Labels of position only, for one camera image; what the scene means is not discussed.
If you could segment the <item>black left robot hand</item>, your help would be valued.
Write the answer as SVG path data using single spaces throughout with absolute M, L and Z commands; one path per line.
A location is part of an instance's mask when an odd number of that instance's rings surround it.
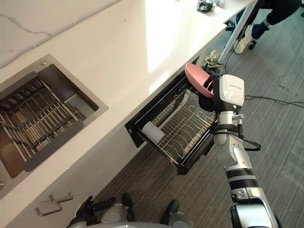
M 116 197 L 110 197 L 106 200 L 94 203 L 93 196 L 89 196 L 87 200 L 81 204 L 76 212 L 76 216 L 70 221 L 67 226 L 72 227 L 76 223 L 85 222 L 87 226 L 98 224 L 96 213 L 108 209 L 116 201 Z

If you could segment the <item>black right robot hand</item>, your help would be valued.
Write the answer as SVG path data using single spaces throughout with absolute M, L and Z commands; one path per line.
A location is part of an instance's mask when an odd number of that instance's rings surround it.
M 205 95 L 199 95 L 199 105 L 208 112 L 221 113 L 224 111 L 233 111 L 239 113 L 245 100 L 244 80 L 233 75 L 212 75 L 213 97 L 208 98 Z

